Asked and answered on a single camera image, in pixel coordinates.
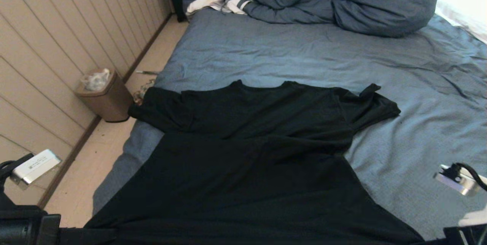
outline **bed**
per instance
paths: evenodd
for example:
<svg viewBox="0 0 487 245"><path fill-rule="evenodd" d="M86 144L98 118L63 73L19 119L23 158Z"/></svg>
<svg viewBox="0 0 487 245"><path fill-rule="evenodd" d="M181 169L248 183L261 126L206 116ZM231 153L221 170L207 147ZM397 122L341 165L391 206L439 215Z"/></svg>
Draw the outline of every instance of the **bed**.
<svg viewBox="0 0 487 245"><path fill-rule="evenodd" d="M487 174L487 48L433 16L400 38L334 24L269 24L198 11L155 87L205 91L236 80L251 87L296 81L358 93L375 83L399 117L360 131L345 157L372 198L426 240L443 236L487 196L464 197L433 179L440 164L465 162ZM137 121L124 153L94 195L94 213L150 157L162 132Z"/></svg>

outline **brown trash can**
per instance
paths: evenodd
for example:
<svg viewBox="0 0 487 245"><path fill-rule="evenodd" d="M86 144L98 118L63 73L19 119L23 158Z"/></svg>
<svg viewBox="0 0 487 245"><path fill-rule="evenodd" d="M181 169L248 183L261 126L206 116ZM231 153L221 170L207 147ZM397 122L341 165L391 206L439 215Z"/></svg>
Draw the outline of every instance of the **brown trash can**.
<svg viewBox="0 0 487 245"><path fill-rule="evenodd" d="M96 72L103 72L103 69L92 70L88 74ZM102 90L88 91L82 83L76 90L76 95L106 122L123 122L129 119L129 107L134 102L132 94L113 69L110 69L107 84Z"/></svg>

